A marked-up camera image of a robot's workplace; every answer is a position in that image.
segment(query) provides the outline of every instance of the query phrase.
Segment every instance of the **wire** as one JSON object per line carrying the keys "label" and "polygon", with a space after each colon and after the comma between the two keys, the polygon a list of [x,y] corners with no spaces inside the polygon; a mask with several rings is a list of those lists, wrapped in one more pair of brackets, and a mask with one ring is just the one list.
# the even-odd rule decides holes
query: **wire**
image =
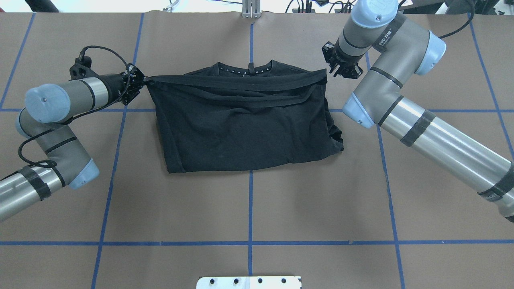
{"label": "wire", "polygon": [[218,2],[225,2],[225,3],[230,3],[230,4],[243,4],[241,2],[233,2],[233,1],[225,1],[225,0],[212,0],[212,1],[218,1]]}
{"label": "wire", "polygon": [[175,7],[175,6],[178,4],[178,2],[179,2],[179,1],[180,1],[180,0],[175,0],[175,2],[172,2],[172,1],[170,0],[170,4],[169,4],[168,6],[166,6],[166,7],[163,9],[163,11],[166,11],[166,12],[173,12],[173,7]]}
{"label": "wire", "polygon": [[400,4],[398,4],[398,10],[400,10],[400,7],[407,2],[407,0],[401,0]]}
{"label": "wire", "polygon": [[472,0],[467,0],[467,2],[468,2],[468,4],[469,4],[469,7],[471,8],[471,16],[469,17],[468,21],[466,21],[466,22],[464,23],[464,25],[463,25],[463,26],[461,26],[459,29],[457,29],[457,30],[455,30],[455,31],[453,31],[453,32],[450,32],[450,33],[448,33],[448,34],[445,34],[445,35],[443,35],[443,36],[441,36],[441,37],[439,37],[439,38],[443,39],[443,38],[445,38],[445,37],[452,36],[452,35],[454,35],[455,33],[457,33],[457,32],[459,32],[459,31],[461,31],[462,29],[466,28],[466,26],[468,26],[468,24],[471,22],[471,20],[473,20],[473,17],[475,16],[475,5],[474,5],[474,3],[472,3],[471,1],[472,1]]}
{"label": "wire", "polygon": [[330,10],[328,11],[329,13],[332,12],[332,8],[334,7],[335,4],[337,3],[341,3],[341,10],[343,9],[343,6],[344,6],[344,3],[343,1],[335,1],[334,3],[332,3],[332,6],[330,7]]}
{"label": "wire", "polygon": [[8,177],[12,177],[12,176],[16,175],[17,173],[18,173],[18,171],[12,172],[10,175],[5,176],[5,177],[3,177],[2,179],[0,179],[0,182],[1,182],[1,181],[3,181],[3,180],[5,180],[5,179],[7,179]]}
{"label": "wire", "polygon": [[125,73],[127,75],[127,83],[126,83],[126,86],[125,86],[125,90],[118,96],[117,99],[115,99],[113,102],[111,103],[108,103],[102,107],[99,107],[97,109],[94,109],[92,111],[88,111],[88,112],[85,112],[85,113],[82,113],[82,114],[79,114],[77,116],[73,116],[71,117],[70,119],[68,119],[67,121],[65,121],[64,125],[67,125],[67,124],[70,124],[72,121],[76,120],[77,118],[79,117],[83,117],[85,115],[88,115],[88,114],[92,114],[92,113],[95,113],[97,111],[101,111],[102,109],[105,109],[111,105],[113,105],[114,103],[116,102],[120,102],[121,101],[121,98],[126,94],[127,90],[129,89],[129,86],[130,86],[130,80],[131,80],[131,74],[130,74],[130,66],[127,64],[127,62],[125,61],[125,59],[123,59],[123,57],[121,57],[121,55],[117,54],[114,50],[112,49],[109,49],[107,47],[103,47],[103,46],[97,46],[97,45],[90,45],[90,46],[86,46],[84,48],[82,48],[82,51],[80,51],[80,54],[79,54],[79,59],[82,60],[84,58],[84,54],[86,53],[86,50],[90,49],[90,48],[98,48],[98,49],[103,49],[103,50],[107,50],[109,52],[112,52],[114,55],[116,55],[122,62],[123,64],[125,65]]}
{"label": "wire", "polygon": [[352,11],[352,7],[353,7],[353,3],[355,3],[356,0],[354,0],[353,2],[350,2],[350,0],[348,0],[346,2],[346,4],[344,5],[343,9],[341,9],[341,11],[339,11],[339,13],[350,13]]}
{"label": "wire", "polygon": [[[293,2],[294,0],[291,0],[291,2],[289,2],[289,4],[287,4],[287,8],[286,8],[286,12],[284,13],[287,13],[287,11],[289,10],[289,6],[291,6],[291,3]],[[296,0],[296,2],[298,2],[298,11],[300,11],[300,2],[298,0]]]}
{"label": "wire", "polygon": [[[122,93],[120,93],[120,95],[118,96],[118,98],[117,98],[117,99],[115,99],[113,102],[108,103],[108,104],[106,104],[106,105],[104,105],[104,106],[102,106],[102,107],[99,107],[99,108],[95,109],[95,110],[88,111],[88,112],[85,112],[85,113],[83,113],[83,114],[79,114],[79,115],[77,115],[77,116],[70,117],[70,119],[68,119],[68,120],[67,120],[67,121],[65,121],[64,123],[61,123],[62,125],[68,125],[68,124],[70,124],[72,121],[76,120],[76,119],[77,119],[77,118],[79,118],[79,117],[83,117],[83,116],[85,116],[85,115],[88,115],[88,114],[91,114],[91,113],[94,113],[94,112],[100,111],[100,110],[102,110],[102,109],[104,109],[104,108],[106,108],[106,107],[109,107],[109,106],[113,105],[113,104],[114,104],[114,103],[116,103],[116,102],[121,101],[122,97],[127,93],[128,89],[129,89],[129,86],[130,86],[130,80],[131,80],[131,68],[130,68],[130,65],[129,65],[129,64],[127,64],[127,62],[125,61],[125,59],[123,59],[123,57],[121,57],[121,55],[117,54],[117,53],[116,53],[114,50],[112,50],[112,49],[109,49],[109,48],[107,48],[107,47],[103,47],[103,46],[90,45],[90,46],[86,46],[86,47],[82,48],[82,50],[80,51],[80,54],[79,54],[79,60],[81,60],[81,61],[82,61],[82,60],[84,59],[84,55],[85,55],[85,53],[86,53],[86,50],[88,50],[88,49],[90,49],[90,48],[98,48],[98,49],[103,49],[103,50],[107,50],[107,51],[109,51],[109,52],[112,52],[114,55],[116,55],[116,56],[117,56],[117,57],[118,57],[118,58],[123,62],[123,64],[125,65],[125,69],[126,69],[126,70],[125,70],[125,73],[126,73],[126,75],[127,75],[127,83],[126,83],[126,86],[125,86],[125,90],[124,90]],[[33,161],[31,161],[31,160],[29,160],[29,159],[25,158],[25,157],[23,156],[23,152],[22,152],[23,147],[24,147],[26,144],[28,144],[29,142],[31,142],[31,141],[33,141],[33,140],[37,139],[38,137],[44,136],[44,135],[46,135],[46,134],[48,134],[48,133],[51,133],[51,132],[53,132],[53,131],[54,131],[54,130],[47,130],[47,131],[44,131],[44,132],[42,132],[42,133],[40,133],[40,134],[37,134],[37,135],[35,135],[35,136],[32,136],[32,137],[30,137],[29,139],[27,139],[27,140],[23,141],[23,142],[22,142],[22,144],[18,147],[18,156],[20,157],[20,159],[22,159],[24,162],[26,162],[26,163],[28,163],[28,164],[30,164],[30,165],[32,165],[32,166],[41,167],[41,168],[54,168],[55,166],[57,166],[57,163],[56,163],[55,161],[51,160],[51,159],[45,159],[45,160],[40,160],[40,161],[33,162]]]}
{"label": "wire", "polygon": [[307,0],[307,5],[305,7],[305,13],[311,13],[313,10],[313,3],[309,0]]}
{"label": "wire", "polygon": [[44,159],[44,160],[40,160],[40,161],[36,161],[36,162],[33,162],[31,160],[28,160],[27,158],[25,158],[23,156],[23,153],[22,153],[22,150],[23,150],[23,147],[28,144],[29,142],[37,139],[38,137],[40,136],[43,136],[45,134],[48,134],[48,133],[51,133],[53,132],[53,130],[48,130],[48,131],[44,131],[40,134],[37,134],[25,141],[22,142],[22,144],[20,145],[20,147],[18,147],[18,156],[22,159],[22,161],[28,163],[29,165],[31,166],[36,166],[36,167],[41,167],[41,168],[47,168],[47,169],[51,169],[51,168],[55,168],[57,166],[57,163],[51,159]]}

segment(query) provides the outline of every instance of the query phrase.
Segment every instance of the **black tape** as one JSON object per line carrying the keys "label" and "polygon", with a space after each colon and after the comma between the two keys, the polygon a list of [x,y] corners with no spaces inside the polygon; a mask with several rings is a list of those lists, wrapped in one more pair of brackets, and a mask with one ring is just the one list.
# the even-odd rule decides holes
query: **black tape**
{"label": "black tape", "polygon": [[396,14],[396,17],[394,17],[394,19],[389,22],[382,34],[380,34],[380,37],[377,38],[377,41],[373,43],[373,48],[375,48],[380,53],[386,51],[387,44],[389,41],[391,41],[396,32],[398,32],[406,19],[407,17],[405,15],[401,13]]}
{"label": "black tape", "polygon": [[343,30],[343,38],[346,41],[346,43],[348,43],[348,45],[352,46],[353,48],[357,48],[357,49],[365,49],[365,48],[367,48],[367,46],[366,47],[360,47],[360,46],[355,46],[352,43],[350,43],[350,41],[348,41],[348,39],[346,39],[346,35],[344,35],[344,30]]}
{"label": "black tape", "polygon": [[25,179],[27,179],[27,181],[32,185],[36,193],[38,193],[39,198],[41,200],[44,200],[52,195],[52,192],[50,191],[48,185],[29,166],[19,169],[18,173],[20,173],[22,176],[25,177]]}
{"label": "black tape", "polygon": [[381,127],[382,124],[384,123],[384,121],[386,120],[386,118],[390,115],[391,111],[393,111],[393,109],[398,105],[398,103],[403,99],[403,95],[400,95],[394,102],[393,104],[389,107],[389,109],[385,112],[384,116],[382,116],[382,118],[380,119],[380,121],[378,122],[378,126]]}
{"label": "black tape", "polygon": [[95,105],[96,105],[96,97],[95,97],[95,93],[93,92],[93,89],[91,88],[91,86],[89,86],[89,83],[83,81],[82,79],[78,79],[78,81],[81,81],[82,83],[84,83],[87,88],[89,89],[89,92],[91,93],[91,98],[93,98],[93,104],[91,105],[91,108],[89,110],[92,110],[95,108]]}
{"label": "black tape", "polygon": [[378,72],[379,74],[385,76],[386,78],[388,78],[389,80],[394,82],[394,84],[398,85],[398,87],[400,87],[400,89],[403,87],[403,83],[401,83],[398,79],[396,79],[396,77],[394,77],[391,74],[383,71],[382,69],[380,69],[378,67],[375,67],[375,66],[372,66],[370,68],[370,70],[373,70],[373,71]]}
{"label": "black tape", "polygon": [[69,139],[67,139],[67,140],[61,141],[61,142],[59,142],[58,144],[56,144],[55,146],[53,146],[53,147],[51,147],[51,148],[47,149],[47,150],[45,151],[45,154],[47,155],[47,154],[48,154],[48,153],[50,153],[51,151],[53,151],[53,150],[55,150],[55,149],[57,149],[57,148],[60,148],[60,147],[62,147],[63,145],[65,145],[65,144],[67,144],[67,143],[69,143],[69,142],[71,142],[71,141],[74,141],[74,140],[76,140],[76,139],[77,139],[77,137],[76,137],[76,136],[74,136],[74,137],[71,137],[71,138],[69,138]]}
{"label": "black tape", "polygon": [[510,164],[510,168],[505,175],[490,189],[478,193],[479,196],[490,202],[501,200],[503,195],[514,188],[514,164]]}
{"label": "black tape", "polygon": [[428,126],[434,120],[435,114],[425,110],[421,117],[411,127],[411,129],[401,138],[401,143],[407,147],[411,147],[414,142],[427,130]]}

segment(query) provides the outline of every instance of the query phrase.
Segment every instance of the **metal bracket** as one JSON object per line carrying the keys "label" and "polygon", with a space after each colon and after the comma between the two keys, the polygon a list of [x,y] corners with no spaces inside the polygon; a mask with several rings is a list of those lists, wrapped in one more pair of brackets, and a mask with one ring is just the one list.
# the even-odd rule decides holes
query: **metal bracket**
{"label": "metal bracket", "polygon": [[243,18],[261,18],[261,0],[243,0]]}
{"label": "metal bracket", "polygon": [[202,277],[196,289],[302,289],[300,276]]}

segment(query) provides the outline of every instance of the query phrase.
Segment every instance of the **folded shirt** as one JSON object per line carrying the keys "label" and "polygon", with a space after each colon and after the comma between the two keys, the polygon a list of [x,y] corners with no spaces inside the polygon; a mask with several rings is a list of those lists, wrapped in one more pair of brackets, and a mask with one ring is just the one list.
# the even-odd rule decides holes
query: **folded shirt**
{"label": "folded shirt", "polygon": [[343,150],[325,99],[325,69],[218,62],[150,79],[170,173],[256,170]]}

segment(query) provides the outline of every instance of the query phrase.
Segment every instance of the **light blue end cap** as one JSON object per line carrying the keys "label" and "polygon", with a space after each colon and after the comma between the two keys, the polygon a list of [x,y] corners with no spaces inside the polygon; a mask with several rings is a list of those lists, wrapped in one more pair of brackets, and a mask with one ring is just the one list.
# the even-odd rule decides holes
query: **light blue end cap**
{"label": "light blue end cap", "polygon": [[352,93],[350,98],[343,106],[343,112],[348,117],[359,123],[361,126],[369,129],[373,126],[374,122],[368,112],[364,109],[357,96]]}
{"label": "light blue end cap", "polygon": [[70,100],[68,93],[62,87],[56,84],[43,84],[27,91],[25,106],[36,121],[57,122],[68,115]]}
{"label": "light blue end cap", "polygon": [[415,72],[418,75],[427,74],[441,60],[446,51],[446,43],[435,36],[432,31],[429,30],[428,32],[430,32],[430,37],[428,39],[427,51],[421,61],[421,65]]}
{"label": "light blue end cap", "polygon": [[18,117],[16,117],[16,130],[18,131],[19,134],[21,134],[22,136],[26,137],[26,138],[30,138],[30,136],[28,134],[26,134],[23,129],[22,129],[22,125],[20,124],[20,115],[22,114],[22,111],[20,111],[20,113],[18,113]]}
{"label": "light blue end cap", "polygon": [[397,11],[397,0],[359,0],[350,17],[360,27],[378,28],[391,22]]}
{"label": "light blue end cap", "polygon": [[96,166],[93,159],[89,160],[87,165],[82,169],[79,175],[69,183],[69,186],[76,190],[85,184],[89,183],[91,180],[95,179],[100,174],[100,170]]}

